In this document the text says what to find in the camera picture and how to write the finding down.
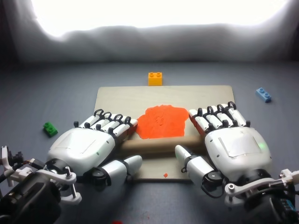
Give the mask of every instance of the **green lego brick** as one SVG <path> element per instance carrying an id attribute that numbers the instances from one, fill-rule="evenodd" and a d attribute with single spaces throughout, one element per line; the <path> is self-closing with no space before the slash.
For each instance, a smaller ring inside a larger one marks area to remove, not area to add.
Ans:
<path id="1" fill-rule="evenodd" d="M 58 133 L 57 129 L 50 122 L 45 123 L 43 129 L 50 137 Z"/>

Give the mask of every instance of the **rolling pin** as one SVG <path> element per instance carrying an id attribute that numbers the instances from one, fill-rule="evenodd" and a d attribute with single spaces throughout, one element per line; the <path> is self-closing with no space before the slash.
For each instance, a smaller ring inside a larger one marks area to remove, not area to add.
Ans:
<path id="1" fill-rule="evenodd" d="M 160 139 L 128 140 L 120 146 L 117 154 L 121 156 L 136 154 L 141 156 L 152 155 L 154 157 L 171 154 L 173 156 L 176 145 L 185 146 L 196 154 L 206 154 L 204 137 L 201 137 L 200 135 Z"/>

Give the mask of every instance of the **white backdrop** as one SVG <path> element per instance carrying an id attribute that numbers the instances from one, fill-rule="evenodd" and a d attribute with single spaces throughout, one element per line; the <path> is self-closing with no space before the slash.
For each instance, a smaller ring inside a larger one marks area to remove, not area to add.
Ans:
<path id="1" fill-rule="evenodd" d="M 207 2 L 4 0 L 4 5 L 24 63 L 289 58 L 298 0 Z"/>

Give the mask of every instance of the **orange dough crumb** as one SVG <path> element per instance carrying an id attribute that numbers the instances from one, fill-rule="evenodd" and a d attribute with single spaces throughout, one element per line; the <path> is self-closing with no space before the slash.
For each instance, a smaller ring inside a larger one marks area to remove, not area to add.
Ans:
<path id="1" fill-rule="evenodd" d="M 185 121 L 189 118 L 184 108 L 161 105 L 148 108 L 138 118 L 136 132 L 142 139 L 184 136 Z"/>

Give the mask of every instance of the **robotic hand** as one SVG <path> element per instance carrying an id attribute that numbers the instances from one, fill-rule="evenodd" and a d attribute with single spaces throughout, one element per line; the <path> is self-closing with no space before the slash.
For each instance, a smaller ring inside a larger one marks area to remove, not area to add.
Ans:
<path id="1" fill-rule="evenodd" d="M 183 146 L 175 154 L 190 179 L 212 198 L 224 193 L 225 204 L 231 209 L 243 205 L 245 223 L 299 223 L 295 210 L 294 185 L 299 171 L 283 170 L 280 179 L 271 178 L 272 157 L 262 136 L 250 127 L 233 102 L 207 109 L 190 110 L 189 118 L 201 135 L 210 161 L 207 163 Z M 222 193 L 212 194 L 216 189 Z"/>
<path id="2" fill-rule="evenodd" d="M 76 181 L 103 190 L 124 183 L 141 167 L 138 155 L 109 162 L 112 152 L 136 130 L 137 120 L 100 109 L 81 125 L 74 122 L 74 126 L 54 142 L 46 163 L 24 161 L 21 152 L 12 156 L 7 147 L 1 148 L 0 165 L 5 172 L 0 175 L 0 183 L 5 179 L 10 187 L 13 181 L 20 183 L 4 197 L 0 194 L 0 223 L 54 223 L 60 216 L 59 202 L 80 203 Z M 25 164 L 38 170 L 20 169 Z M 71 195 L 60 196 L 60 191 L 68 188 Z"/>

